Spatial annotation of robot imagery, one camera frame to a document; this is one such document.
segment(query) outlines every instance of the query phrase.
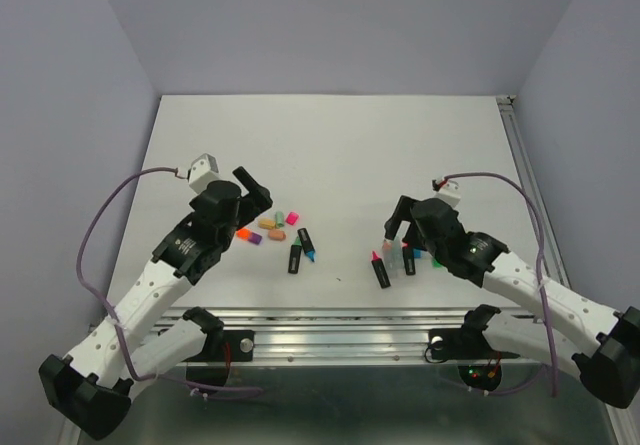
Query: screw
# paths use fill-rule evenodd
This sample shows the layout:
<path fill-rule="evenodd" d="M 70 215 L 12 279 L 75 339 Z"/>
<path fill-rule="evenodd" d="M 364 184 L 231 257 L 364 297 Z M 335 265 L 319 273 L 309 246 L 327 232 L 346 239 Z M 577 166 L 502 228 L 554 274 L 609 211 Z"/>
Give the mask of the screw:
<path fill-rule="evenodd" d="M 242 350 L 244 353 L 249 353 L 251 350 L 253 350 L 253 342 L 250 338 L 243 338 L 242 340 L 240 340 L 240 350 Z"/>

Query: pink block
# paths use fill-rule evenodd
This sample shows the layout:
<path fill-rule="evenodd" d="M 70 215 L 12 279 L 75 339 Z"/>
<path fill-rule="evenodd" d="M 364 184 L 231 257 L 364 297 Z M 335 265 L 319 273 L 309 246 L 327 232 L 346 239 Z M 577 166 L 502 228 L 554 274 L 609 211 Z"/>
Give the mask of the pink block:
<path fill-rule="evenodd" d="M 295 225 L 299 218 L 300 215 L 298 215 L 296 212 L 289 212 L 289 215 L 287 215 L 287 219 L 285 220 L 285 222 L 287 222 L 289 225 Z"/>

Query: white table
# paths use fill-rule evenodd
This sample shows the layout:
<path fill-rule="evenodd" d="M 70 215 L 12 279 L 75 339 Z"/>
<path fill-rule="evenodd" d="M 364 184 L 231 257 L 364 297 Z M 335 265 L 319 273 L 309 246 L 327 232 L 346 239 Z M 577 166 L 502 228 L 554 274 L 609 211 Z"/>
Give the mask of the white table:
<path fill-rule="evenodd" d="M 317 261 L 287 274 L 289 244 L 235 240 L 221 262 L 176 302 L 210 308 L 474 308 L 513 306 L 458 280 L 430 260 L 417 275 L 381 290 L 370 265 L 383 224 L 401 194 L 433 195 L 432 178 L 493 171 L 517 181 L 495 97 L 434 96 L 164 96 L 144 168 L 187 166 L 207 152 L 220 171 L 243 165 L 271 190 L 275 210 L 297 211 Z M 458 210 L 467 229 L 487 232 L 533 262 L 536 242 L 520 196 L 490 179 L 460 181 Z M 152 250 L 190 208 L 184 182 L 143 178 L 113 275 L 119 300 Z"/>

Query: wall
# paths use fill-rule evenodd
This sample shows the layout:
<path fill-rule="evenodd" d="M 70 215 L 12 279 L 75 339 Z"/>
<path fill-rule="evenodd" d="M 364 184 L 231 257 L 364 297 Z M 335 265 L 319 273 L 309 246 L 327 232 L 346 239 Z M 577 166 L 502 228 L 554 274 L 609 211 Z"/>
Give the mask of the wall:
<path fill-rule="evenodd" d="M 107 0 L 0 0 L 0 441 L 55 443 L 38 366 L 97 308 L 74 274 L 83 232 L 139 169 L 157 97 Z M 103 288 L 130 197 L 96 230 Z"/>
<path fill-rule="evenodd" d="M 514 93 L 570 0 L 109 0 L 162 93 Z"/>
<path fill-rule="evenodd" d="M 621 310 L 640 307 L 638 10 L 573 0 L 516 101 L 572 285 Z"/>

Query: purple block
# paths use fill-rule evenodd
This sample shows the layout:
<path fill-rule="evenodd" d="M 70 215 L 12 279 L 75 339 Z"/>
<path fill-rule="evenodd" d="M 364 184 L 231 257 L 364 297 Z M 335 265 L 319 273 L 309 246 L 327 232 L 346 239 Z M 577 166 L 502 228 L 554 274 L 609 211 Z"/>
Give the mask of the purple block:
<path fill-rule="evenodd" d="M 249 238 L 247 240 L 249 240 L 251 243 L 255 243 L 256 245 L 260 245 L 260 242 L 262 241 L 262 235 L 251 232 L 251 235 L 249 235 Z"/>

